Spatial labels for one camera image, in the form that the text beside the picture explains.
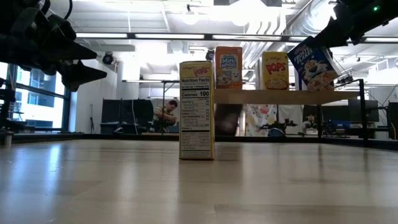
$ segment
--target nutrition facts label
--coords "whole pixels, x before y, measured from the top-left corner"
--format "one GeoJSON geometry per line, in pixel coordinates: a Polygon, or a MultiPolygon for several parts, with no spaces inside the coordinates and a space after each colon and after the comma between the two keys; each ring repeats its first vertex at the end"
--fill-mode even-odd
{"type": "Polygon", "coordinates": [[[181,79],[182,156],[211,157],[210,77],[181,79]]]}

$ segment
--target person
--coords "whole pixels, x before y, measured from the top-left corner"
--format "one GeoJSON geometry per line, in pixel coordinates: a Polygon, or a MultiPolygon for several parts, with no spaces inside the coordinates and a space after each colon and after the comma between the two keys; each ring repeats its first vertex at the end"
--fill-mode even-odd
{"type": "Polygon", "coordinates": [[[168,132],[167,127],[175,124],[177,118],[173,114],[173,110],[175,110],[178,106],[178,103],[175,100],[170,100],[166,105],[157,106],[154,110],[154,129],[155,132],[161,132],[162,129],[164,132],[168,132]]]}
{"type": "Polygon", "coordinates": [[[307,129],[310,128],[317,128],[317,124],[315,123],[315,116],[313,114],[308,114],[307,115],[307,120],[303,122],[302,129],[303,133],[306,133],[307,129]]]}

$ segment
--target wooden floor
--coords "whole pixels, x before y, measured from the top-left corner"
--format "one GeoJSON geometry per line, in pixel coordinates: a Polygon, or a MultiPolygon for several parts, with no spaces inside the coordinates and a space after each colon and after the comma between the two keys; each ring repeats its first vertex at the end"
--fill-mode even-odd
{"type": "Polygon", "coordinates": [[[0,223],[398,223],[398,153],[81,140],[0,149],[0,223]]]}

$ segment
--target blue cereal box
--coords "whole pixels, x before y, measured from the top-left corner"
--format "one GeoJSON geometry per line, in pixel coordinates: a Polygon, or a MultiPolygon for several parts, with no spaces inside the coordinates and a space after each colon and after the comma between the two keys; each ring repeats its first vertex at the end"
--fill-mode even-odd
{"type": "Polygon", "coordinates": [[[313,40],[308,37],[299,43],[288,53],[289,59],[307,90],[332,90],[333,80],[339,77],[338,70],[326,48],[309,46],[313,40]]]}

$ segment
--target cereal box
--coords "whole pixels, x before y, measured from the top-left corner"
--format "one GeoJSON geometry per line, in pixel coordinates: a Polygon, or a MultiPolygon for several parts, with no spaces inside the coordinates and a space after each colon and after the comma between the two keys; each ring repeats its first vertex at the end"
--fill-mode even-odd
{"type": "Polygon", "coordinates": [[[214,159],[213,63],[180,64],[180,159],[214,159]]]}
{"type": "Polygon", "coordinates": [[[299,89],[333,90],[333,80],[339,77],[338,69],[326,48],[310,47],[313,40],[313,37],[308,37],[288,53],[299,79],[303,81],[299,82],[299,89]]]}
{"type": "Polygon", "coordinates": [[[215,55],[216,87],[242,89],[242,48],[217,47],[215,55]]]}
{"type": "Polygon", "coordinates": [[[262,53],[264,88],[266,90],[289,89],[289,60],[285,52],[262,53]]]}

